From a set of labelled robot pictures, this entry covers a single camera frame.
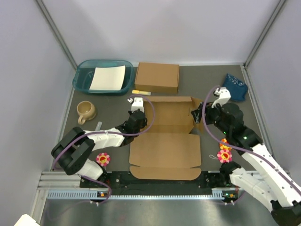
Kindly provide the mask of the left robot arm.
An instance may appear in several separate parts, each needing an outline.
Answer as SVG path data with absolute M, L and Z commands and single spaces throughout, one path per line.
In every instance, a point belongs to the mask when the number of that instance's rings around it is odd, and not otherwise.
M 130 113 L 123 124 L 112 129 L 91 132 L 74 127 L 52 149 L 51 155 L 67 175 L 90 178 L 95 186 L 100 187 L 106 183 L 107 176 L 102 166 L 89 160 L 90 154 L 107 147 L 130 144 L 146 125 L 145 113 L 138 109 Z

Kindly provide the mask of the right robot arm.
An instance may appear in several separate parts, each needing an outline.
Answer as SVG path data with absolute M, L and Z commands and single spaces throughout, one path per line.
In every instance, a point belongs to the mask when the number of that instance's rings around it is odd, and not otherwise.
M 260 136 L 245 125 L 240 108 L 233 103 L 201 102 L 191 114 L 196 123 L 219 129 L 225 136 L 225 144 L 235 149 L 257 174 L 253 176 L 235 161 L 224 162 L 220 182 L 242 188 L 270 212 L 279 226 L 299 226 L 301 186 L 278 164 Z

